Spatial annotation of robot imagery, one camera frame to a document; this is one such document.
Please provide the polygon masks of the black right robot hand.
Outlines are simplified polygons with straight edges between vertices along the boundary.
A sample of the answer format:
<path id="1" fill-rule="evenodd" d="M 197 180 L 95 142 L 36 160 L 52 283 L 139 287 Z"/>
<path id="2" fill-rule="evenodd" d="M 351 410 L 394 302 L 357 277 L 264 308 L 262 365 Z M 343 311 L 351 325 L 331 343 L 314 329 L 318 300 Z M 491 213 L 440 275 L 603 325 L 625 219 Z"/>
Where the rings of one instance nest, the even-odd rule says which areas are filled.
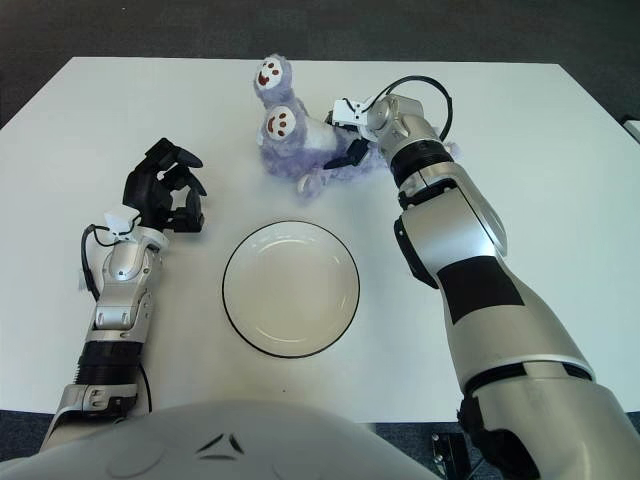
<path id="1" fill-rule="evenodd" d="M 346 135 L 348 142 L 343 153 L 327 162 L 323 169 L 333 170 L 347 166 L 358 166 L 369 153 L 370 141 L 360 134 L 357 126 L 334 123 L 332 110 L 328 112 L 325 122 L 334 127 L 337 134 Z"/>

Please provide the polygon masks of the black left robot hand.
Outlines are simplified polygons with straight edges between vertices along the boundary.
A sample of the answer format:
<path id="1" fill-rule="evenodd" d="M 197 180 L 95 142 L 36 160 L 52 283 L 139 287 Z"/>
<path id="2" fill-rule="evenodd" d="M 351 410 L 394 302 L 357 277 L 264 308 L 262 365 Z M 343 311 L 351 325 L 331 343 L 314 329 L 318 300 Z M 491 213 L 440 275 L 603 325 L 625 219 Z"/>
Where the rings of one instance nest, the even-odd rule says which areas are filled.
<path id="1" fill-rule="evenodd" d="M 197 156 L 161 138 L 128 175 L 123 204 L 139 212 L 141 227 L 198 233 L 204 224 L 201 198 L 207 193 L 191 169 L 202 167 Z"/>

